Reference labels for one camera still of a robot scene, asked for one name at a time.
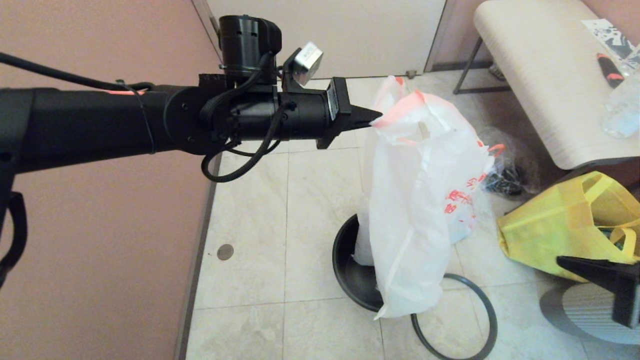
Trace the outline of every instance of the black rubber ring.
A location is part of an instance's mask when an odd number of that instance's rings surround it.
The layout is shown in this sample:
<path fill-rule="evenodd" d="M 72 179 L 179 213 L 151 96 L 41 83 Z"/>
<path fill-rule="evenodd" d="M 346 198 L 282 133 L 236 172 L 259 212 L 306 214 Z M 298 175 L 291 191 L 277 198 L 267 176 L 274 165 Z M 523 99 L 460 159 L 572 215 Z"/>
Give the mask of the black rubber ring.
<path fill-rule="evenodd" d="M 436 357 L 441 360 L 482 360 L 489 356 L 489 353 L 491 353 L 491 350 L 493 350 L 493 346 L 495 345 L 495 340 L 498 338 L 498 318 L 495 316 L 493 305 L 491 304 L 491 301 L 489 301 L 489 298 L 486 296 L 484 291 L 482 291 L 482 289 L 478 285 L 474 284 L 466 277 L 449 273 L 444 274 L 444 277 L 457 280 L 459 282 L 462 282 L 464 285 L 467 285 L 469 288 L 471 288 L 471 290 L 474 291 L 474 293 L 476 293 L 476 295 L 478 295 L 480 300 L 482 300 L 484 308 L 486 309 L 486 313 L 487 315 L 489 315 L 489 336 L 486 339 L 486 343 L 484 344 L 480 352 L 478 352 L 476 355 L 473 355 L 472 357 L 466 357 L 464 359 L 456 359 L 454 357 L 444 356 L 438 350 L 433 348 L 431 344 L 429 344 L 427 339 L 424 337 L 422 330 L 420 330 L 420 324 L 418 323 L 418 316 L 416 314 L 411 314 L 411 324 L 413 325 L 413 330 L 415 330 L 415 334 L 418 336 L 418 339 L 420 339 L 420 342 L 424 345 L 424 347 L 426 347 L 427 350 L 429 350 L 433 355 L 436 355 Z"/>

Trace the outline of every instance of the floor drain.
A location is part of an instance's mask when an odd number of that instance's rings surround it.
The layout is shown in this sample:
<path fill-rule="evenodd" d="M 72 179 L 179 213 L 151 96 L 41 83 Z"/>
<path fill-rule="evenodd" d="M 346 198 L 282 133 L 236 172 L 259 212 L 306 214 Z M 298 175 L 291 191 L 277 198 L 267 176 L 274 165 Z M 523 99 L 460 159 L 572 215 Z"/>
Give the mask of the floor drain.
<path fill-rule="evenodd" d="M 218 259 L 229 260 L 234 255 L 234 247 L 229 244 L 224 244 L 218 249 Z"/>

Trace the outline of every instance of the white bench cushion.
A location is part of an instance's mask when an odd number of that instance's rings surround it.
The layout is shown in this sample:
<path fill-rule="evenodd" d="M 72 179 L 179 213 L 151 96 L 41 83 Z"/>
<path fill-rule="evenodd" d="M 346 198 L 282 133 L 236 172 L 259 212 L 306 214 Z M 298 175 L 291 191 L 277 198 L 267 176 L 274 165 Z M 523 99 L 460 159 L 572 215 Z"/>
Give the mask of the white bench cushion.
<path fill-rule="evenodd" d="M 476 28 L 556 165 L 640 156 L 640 139 L 600 129 L 612 89 L 596 53 L 602 45 L 580 22 L 597 16 L 579 0 L 491 0 Z"/>

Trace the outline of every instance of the metal bench leg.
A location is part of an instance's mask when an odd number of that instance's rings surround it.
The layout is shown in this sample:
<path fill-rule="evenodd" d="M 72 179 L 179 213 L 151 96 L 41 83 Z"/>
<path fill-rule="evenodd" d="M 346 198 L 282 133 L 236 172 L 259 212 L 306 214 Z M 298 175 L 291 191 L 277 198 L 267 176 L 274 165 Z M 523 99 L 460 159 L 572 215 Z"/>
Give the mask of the metal bench leg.
<path fill-rule="evenodd" d="M 481 93 L 481 92 L 511 91 L 511 87 L 510 86 L 496 86 L 496 87 L 490 87 L 490 88 L 461 89 L 462 82 L 464 82 L 465 78 L 467 77 L 467 73 L 469 72 L 469 69 L 471 68 L 471 64 L 473 64 L 474 59 L 476 58 L 476 55 L 478 54 L 478 50 L 480 50 L 480 45 L 482 45 L 482 38 L 481 37 L 478 38 L 478 41 L 476 42 L 476 46 L 474 47 L 474 51 L 471 53 L 471 56 L 469 57 L 469 60 L 467 61 L 467 64 L 465 65 L 465 70 L 462 72 L 462 76 L 460 76 L 460 80 L 458 80 L 458 84 L 456 85 L 456 88 L 453 89 L 453 94 L 454 95 L 458 95 L 458 94 L 474 94 L 474 93 Z"/>

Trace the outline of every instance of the yellow tote bag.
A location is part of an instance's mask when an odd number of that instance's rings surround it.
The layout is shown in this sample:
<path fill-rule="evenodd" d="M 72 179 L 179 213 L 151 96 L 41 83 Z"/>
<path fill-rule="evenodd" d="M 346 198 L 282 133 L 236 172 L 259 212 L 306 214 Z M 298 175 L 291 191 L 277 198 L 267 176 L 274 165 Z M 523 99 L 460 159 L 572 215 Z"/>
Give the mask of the yellow tote bag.
<path fill-rule="evenodd" d="M 499 218 L 498 228 L 500 248 L 509 258 L 567 279 L 586 282 L 558 266 L 556 256 L 640 260 L 640 202 L 599 172 L 552 186 Z"/>

